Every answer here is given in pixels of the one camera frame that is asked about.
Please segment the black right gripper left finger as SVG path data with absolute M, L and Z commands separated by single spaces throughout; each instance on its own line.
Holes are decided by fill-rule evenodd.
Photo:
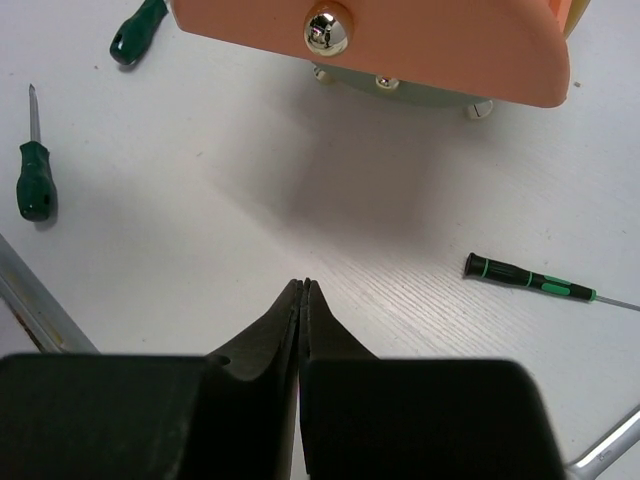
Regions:
M 1 363 L 5 479 L 274 479 L 290 470 L 303 284 L 205 356 Z

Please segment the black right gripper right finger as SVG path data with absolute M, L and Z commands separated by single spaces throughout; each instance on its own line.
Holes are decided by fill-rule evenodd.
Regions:
M 381 359 L 332 314 L 300 304 L 300 428 L 313 479 L 560 479 L 538 389 L 502 359 Z

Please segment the black green precision screwdriver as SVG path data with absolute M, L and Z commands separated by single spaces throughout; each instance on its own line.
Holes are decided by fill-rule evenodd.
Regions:
M 513 264 L 481 257 L 475 253 L 467 256 L 463 274 L 483 281 L 539 291 L 561 298 L 583 302 L 601 302 L 608 305 L 639 311 L 639 306 L 603 297 L 593 288 L 572 283 L 557 277 L 526 270 Z

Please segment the orange drawer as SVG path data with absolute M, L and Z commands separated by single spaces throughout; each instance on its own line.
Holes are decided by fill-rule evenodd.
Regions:
M 189 33 L 462 94 L 567 95 L 569 1 L 174 1 Z

